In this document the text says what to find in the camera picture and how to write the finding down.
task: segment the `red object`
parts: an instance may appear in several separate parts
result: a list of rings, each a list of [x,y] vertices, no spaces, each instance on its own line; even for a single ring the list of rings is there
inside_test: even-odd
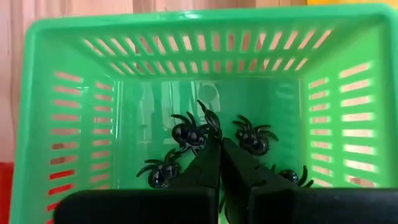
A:
[[[14,163],[0,162],[0,224],[8,224]]]

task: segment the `yellow object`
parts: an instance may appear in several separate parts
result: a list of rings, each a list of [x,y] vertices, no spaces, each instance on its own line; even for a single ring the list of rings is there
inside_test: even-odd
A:
[[[386,3],[398,9],[398,0],[307,0],[308,5],[348,4],[348,3]]]

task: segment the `wooden wall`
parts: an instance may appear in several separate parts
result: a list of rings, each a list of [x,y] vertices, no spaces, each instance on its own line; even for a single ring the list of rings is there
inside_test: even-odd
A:
[[[0,162],[14,160],[23,36],[45,17],[302,5],[305,0],[0,0]]]

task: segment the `green plastic basket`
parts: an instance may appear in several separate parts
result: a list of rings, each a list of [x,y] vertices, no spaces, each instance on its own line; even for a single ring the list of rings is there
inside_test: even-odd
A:
[[[11,224],[52,223],[78,190],[148,188],[137,171],[177,147],[171,114],[204,122],[197,99],[225,136],[238,114],[270,124],[280,141],[260,159],[307,165],[314,187],[397,187],[396,28],[380,4],[36,22]]]

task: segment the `wooden background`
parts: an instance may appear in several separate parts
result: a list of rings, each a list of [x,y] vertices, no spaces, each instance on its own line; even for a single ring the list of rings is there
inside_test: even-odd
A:
[[[0,0],[0,162],[14,160],[26,29],[46,17],[302,5],[305,0]]]

